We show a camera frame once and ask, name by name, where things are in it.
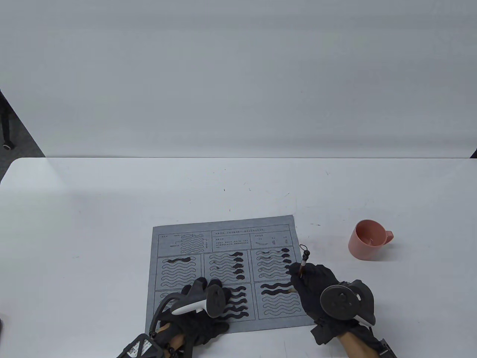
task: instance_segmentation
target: white table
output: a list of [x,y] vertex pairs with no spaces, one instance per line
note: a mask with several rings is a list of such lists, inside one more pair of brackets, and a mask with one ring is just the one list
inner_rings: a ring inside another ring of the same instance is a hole
[[[293,214],[310,261],[375,297],[399,357],[477,350],[477,160],[24,158],[0,185],[0,357],[116,357],[144,329],[152,227]],[[395,239],[347,251],[358,220]],[[224,335],[203,357],[341,357],[310,327]]]

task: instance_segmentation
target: gray floor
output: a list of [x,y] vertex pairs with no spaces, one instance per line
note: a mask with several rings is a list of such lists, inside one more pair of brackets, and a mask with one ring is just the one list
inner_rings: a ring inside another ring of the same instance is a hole
[[[44,154],[40,148],[38,148],[23,123],[15,115],[10,116],[10,138],[16,147],[10,151],[0,147],[0,181],[15,159],[23,157],[44,157]],[[3,144],[2,136],[0,136],[0,140],[1,145]]]

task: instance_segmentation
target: black ink stroke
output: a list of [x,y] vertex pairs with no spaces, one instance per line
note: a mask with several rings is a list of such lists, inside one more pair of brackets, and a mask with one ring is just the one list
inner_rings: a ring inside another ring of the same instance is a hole
[[290,257],[289,254],[287,253],[284,253],[283,255],[270,255],[270,256],[259,256],[257,257],[257,260],[279,260],[281,258],[287,258],[287,257]]
[[221,281],[223,281],[223,280],[233,280],[234,278],[237,279],[237,280],[245,280],[244,275],[233,276],[233,275],[225,274],[225,275],[217,275],[217,278]]
[[271,249],[271,250],[268,250],[268,251],[257,251],[255,254],[257,254],[257,255],[268,255],[270,253],[288,253],[288,252],[290,252],[290,250],[287,249],[286,247],[284,247],[281,250]]
[[228,304],[229,304],[229,305],[235,305],[235,306],[237,306],[237,305],[240,305],[240,304],[242,304],[242,303],[247,303],[247,302],[248,302],[248,301],[247,301],[246,298],[241,298],[241,299],[239,299],[238,301],[229,300],[229,301],[228,301]]
[[263,290],[262,295],[278,295],[278,294],[289,294],[291,292],[288,292],[288,290],[275,290],[275,291],[270,291],[270,290]]
[[235,262],[243,262],[243,259],[242,259],[241,257],[236,257],[236,258],[233,259],[233,260],[231,260],[231,259],[211,260],[211,261],[209,262],[209,264],[215,263],[215,264],[219,265],[219,264],[224,264],[224,263],[233,263],[233,261],[235,261]]
[[230,307],[225,307],[224,313],[228,311],[233,311],[233,312],[242,312],[248,309],[247,306],[240,306],[240,307],[235,307],[235,306],[230,306]]
[[169,260],[169,259],[164,259],[162,260],[162,263],[174,263],[176,261],[182,261],[182,262],[189,262],[189,261],[194,261],[196,258],[195,257],[177,257],[176,259]]
[[276,284],[262,284],[260,286],[260,288],[269,288],[269,289],[274,289],[274,288],[277,288],[277,287],[290,287],[291,286],[291,282],[287,282],[287,283],[281,283],[281,282],[277,282]]
[[260,261],[260,262],[257,264],[257,266],[265,266],[265,265],[266,265],[266,266],[272,266],[272,265],[280,265],[280,264],[282,264],[282,263],[291,263],[291,261],[288,260],[288,259],[285,259],[285,260],[283,260],[283,261],[281,261],[281,262],[280,262],[280,261],[268,261],[268,262],[266,262],[266,261]]
[[211,266],[210,270],[211,271],[217,271],[217,270],[232,270],[232,269],[237,269],[237,268],[243,268],[243,265],[241,263],[236,263],[233,266]]
[[247,288],[245,286],[239,286],[235,288],[230,288],[229,290],[232,292],[239,292],[239,291],[245,291]]
[[235,275],[243,274],[242,269],[236,269],[235,271],[232,271],[232,270],[220,270],[219,272],[216,272],[216,270],[210,270],[210,275],[211,276],[214,276],[214,275],[220,276],[221,274],[235,274]]
[[249,313],[248,313],[248,312],[240,312],[238,315],[236,315],[236,314],[234,314],[234,313],[229,313],[228,315],[221,316],[221,317],[219,317],[219,318],[220,318],[220,319],[229,319],[229,318],[239,319],[239,318],[248,317],[248,316],[249,316]]
[[246,297],[247,294],[245,292],[239,292],[238,294],[232,295],[230,297],[232,298],[240,298],[240,297]]
[[300,312],[301,309],[298,308],[298,307],[293,307],[292,309],[284,309],[284,308],[281,308],[279,309],[278,311],[273,311],[271,309],[266,309],[265,311],[263,311],[264,314],[266,315],[272,315],[272,316],[278,316],[278,315],[281,315],[283,313],[288,313],[288,314],[292,314],[292,313],[295,313],[295,312]]

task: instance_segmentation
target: printed wavy lines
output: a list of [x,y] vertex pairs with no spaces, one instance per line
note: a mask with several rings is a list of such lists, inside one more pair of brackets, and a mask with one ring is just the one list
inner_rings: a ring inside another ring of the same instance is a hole
[[287,249],[286,247],[284,247],[283,249],[281,250],[268,250],[268,251],[257,251],[255,254],[257,255],[268,255],[270,253],[288,253],[290,252],[289,249]]
[[204,237],[204,235],[203,235],[203,234],[199,234],[199,235],[195,235],[195,234],[184,234],[184,235],[182,235],[180,238],[181,238],[181,239],[191,239],[191,238],[197,239],[197,238],[199,238],[199,237]]
[[210,267],[210,270],[211,270],[211,271],[222,270],[224,267],[225,267],[226,269],[238,269],[238,268],[243,268],[243,264],[241,264],[241,263],[236,263],[236,264],[233,265],[233,266],[211,266],[211,267]]
[[272,309],[266,309],[265,311],[263,311],[264,314],[266,315],[271,315],[271,316],[278,316],[278,315],[281,315],[283,313],[288,313],[288,314],[292,314],[292,313],[295,313],[295,312],[300,312],[301,309],[298,308],[298,307],[293,307],[292,309],[285,309],[285,308],[280,308],[279,310],[272,310]]
[[161,286],[164,287],[164,286],[167,286],[167,287],[175,287],[175,286],[180,286],[180,285],[187,285],[187,284],[190,284],[191,282],[190,281],[182,281],[182,280],[175,280],[174,282],[169,282],[169,281],[163,281],[161,283]]
[[287,283],[281,283],[281,282],[277,282],[276,284],[262,284],[260,286],[260,288],[269,288],[271,290],[277,288],[277,287],[290,287],[291,286],[291,282],[287,282]]
[[278,294],[288,294],[290,292],[288,292],[288,290],[274,290],[274,291],[270,291],[270,290],[263,290],[261,292],[262,295],[271,295],[271,296],[274,296],[274,295],[278,295]]
[[195,266],[195,265],[196,265],[195,262],[189,262],[189,263],[176,262],[176,263],[165,263],[164,265],[162,265],[162,268],[163,269],[168,268],[171,270],[175,270],[178,268],[190,269],[192,266]]
[[232,279],[237,279],[237,280],[245,280],[245,276],[244,275],[237,275],[237,276],[233,276],[233,275],[217,275],[217,278],[221,281],[223,280],[232,280]]
[[205,246],[203,243],[201,244],[188,243],[187,245],[181,244],[180,252],[181,253],[196,253],[196,252],[204,251],[204,250],[205,250]]
[[266,266],[263,266],[263,267],[258,269],[258,272],[266,271],[268,273],[272,273],[272,272],[282,273],[283,269],[286,269],[286,268],[287,268],[286,266],[285,267],[281,267],[281,266],[266,267]]
[[229,313],[228,315],[221,316],[221,319],[229,319],[229,318],[234,318],[234,319],[239,319],[242,317],[248,317],[249,313],[248,312],[240,312],[238,315],[234,313]]
[[243,259],[241,257],[236,257],[235,259],[222,259],[222,260],[210,260],[209,264],[216,264],[216,265],[222,265],[224,263],[233,263],[233,262],[243,262]]
[[170,269],[170,268],[166,268],[165,270],[162,270],[161,274],[163,275],[175,275],[175,274],[190,274],[192,272],[196,272],[196,269],[193,268],[193,267],[190,267],[189,269],[186,269],[186,268],[179,268],[179,269]]
[[259,274],[259,277],[260,278],[274,278],[274,277],[287,277],[287,273],[283,272],[283,273],[279,273],[279,272],[275,272],[275,273],[262,273],[262,274]]
[[259,257],[257,257],[257,260],[264,260],[264,261],[279,260],[280,257],[286,258],[286,257],[290,257],[290,255],[288,253],[284,253],[282,255],[259,256]]
[[243,253],[241,253],[240,251],[236,251],[234,253],[213,253],[209,256],[209,258],[211,259],[221,259],[222,257],[225,257],[225,256],[231,256],[231,257],[237,257],[237,256],[243,256]]
[[195,261],[195,257],[177,257],[176,259],[169,260],[169,259],[164,259],[162,260],[162,263],[174,263],[177,261],[182,261],[182,262],[189,262],[189,261]]
[[224,313],[228,311],[233,311],[233,312],[242,312],[248,309],[247,306],[240,306],[240,307],[235,307],[235,306],[230,306],[230,307],[225,307]]
[[291,263],[290,260],[288,259],[285,259],[283,261],[269,261],[269,262],[265,262],[265,261],[260,261],[257,266],[272,266],[272,265],[280,265],[281,263]]
[[235,306],[237,306],[237,305],[241,305],[242,303],[247,303],[247,302],[248,302],[248,301],[247,301],[246,298],[241,298],[241,299],[239,299],[238,301],[229,300],[229,301],[228,301],[228,304],[229,304],[229,305],[235,305]]
[[240,298],[240,297],[246,297],[247,294],[245,292],[239,292],[238,294],[230,296],[231,298]]
[[239,292],[239,291],[245,291],[247,288],[245,286],[239,286],[235,288],[230,288],[229,290],[232,292]]
[[184,250],[204,248],[203,242],[181,242],[180,245]]
[[290,302],[285,302],[285,301],[278,301],[277,303],[271,303],[271,302],[267,302],[263,305],[263,308],[276,308],[276,309],[279,309],[280,307],[289,307],[289,308],[292,308],[292,307],[300,307],[300,303],[298,301],[290,301]]
[[184,253],[184,254],[191,254],[191,253],[201,253],[204,251],[204,248],[202,249],[181,249],[180,250],[180,253]]
[[221,275],[221,274],[234,274],[234,275],[237,275],[237,274],[243,274],[243,270],[242,269],[236,269],[235,271],[232,271],[233,269],[230,269],[230,270],[220,270],[220,271],[217,271],[217,270],[210,270],[210,274],[211,275]]
[[291,302],[298,302],[298,296],[290,295],[290,296],[264,296],[262,297],[263,302],[270,302],[274,305],[278,303],[291,303]]
[[174,282],[174,281],[187,281],[190,280],[191,278],[195,278],[196,274],[186,274],[186,275],[181,275],[181,274],[174,274],[174,275],[163,275],[161,277],[161,280],[168,281],[168,282]]

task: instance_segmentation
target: human arm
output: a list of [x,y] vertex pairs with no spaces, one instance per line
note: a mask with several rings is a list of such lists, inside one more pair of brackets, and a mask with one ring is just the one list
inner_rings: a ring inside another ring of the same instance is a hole
[[337,337],[349,358],[379,358],[378,353],[367,346],[353,333],[346,332]]
[[194,346],[206,344],[210,339],[225,333],[228,330],[228,323],[220,320],[219,317],[210,317],[206,310],[199,312],[194,310],[173,315],[170,309],[164,310],[164,308],[171,299],[178,299],[189,293],[191,295],[201,292],[202,294],[209,293],[210,290],[214,293],[223,290],[221,299],[225,298],[225,304],[227,304],[231,291],[223,288],[222,283],[217,279],[211,280],[207,285],[207,280],[200,277],[194,281],[192,286],[186,285],[180,294],[168,295],[159,304],[153,316],[149,334],[140,334],[124,348],[118,358],[177,358],[178,356],[192,358]]
[[[346,351],[348,354],[352,354],[349,356],[351,358],[374,358],[373,355],[363,354],[372,354],[383,350],[382,343],[373,336],[367,327],[361,326],[357,320],[338,320],[329,316],[323,310],[320,303],[321,294],[327,287],[339,284],[329,268],[307,263],[302,275],[299,274],[299,269],[299,263],[290,265],[290,281],[300,296],[303,310],[316,323],[316,327],[311,330],[311,333],[317,344],[326,344],[334,337],[339,339],[341,337],[343,346],[346,344]],[[363,346],[367,346],[370,350],[363,349]]]

